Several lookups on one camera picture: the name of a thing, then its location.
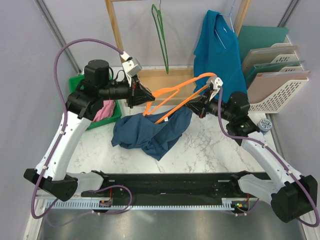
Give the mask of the orange plastic hanger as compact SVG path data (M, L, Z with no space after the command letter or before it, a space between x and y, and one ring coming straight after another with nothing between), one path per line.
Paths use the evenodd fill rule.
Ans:
M192 77L192 74L192 70L185 68L174 70L168 76L165 76L161 70L144 70L140 73L138 76L142 77L142 83L150 87L150 91L155 97L154 101L145 104L142 115L152 115L162 106L174 106L173 110L156 121L159 124L203 91L207 89L210 91L207 80L209 77L217 76L213 72L205 72L197 77Z

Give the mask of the dark blue t-shirt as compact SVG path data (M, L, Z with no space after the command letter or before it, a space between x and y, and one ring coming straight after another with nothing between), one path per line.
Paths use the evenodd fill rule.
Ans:
M167 113L147 116L138 113L118 119L113 128L111 145L128 150L141 149L146 155L160 161L188 129L193 114L183 106L168 116L167 120L156 123Z

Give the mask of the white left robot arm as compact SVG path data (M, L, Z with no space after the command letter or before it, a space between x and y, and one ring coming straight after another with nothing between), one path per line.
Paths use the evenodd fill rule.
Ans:
M90 190L99 197L109 193L110 185L104 181L102 173L91 171L81 176L67 173L67 168L81 136L105 100L126 100L130 108L155 100L138 79L142 67L137 59L129 57L122 63L122 68L125 79L116 82L110 78L112 70L107 61L88 62L81 81L67 97L67 113L62 116L54 140L40 163L25 170L26 180L63 202L75 193Z

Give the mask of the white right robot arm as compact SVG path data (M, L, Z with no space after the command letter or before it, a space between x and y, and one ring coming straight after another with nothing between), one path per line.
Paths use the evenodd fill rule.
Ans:
M316 228L320 225L317 209L318 183L312 176L304 176L268 145L265 136L249 117L250 104L243 92L234 92L224 103L222 99L210 99L205 93L186 103L200 118L207 114L217 116L221 131L236 141L263 168L270 180L256 177L248 171L231 176L229 191L235 197L243 194L254 196L269 204L275 215L284 223L299 220L301 216L313 211L315 223L306 226Z

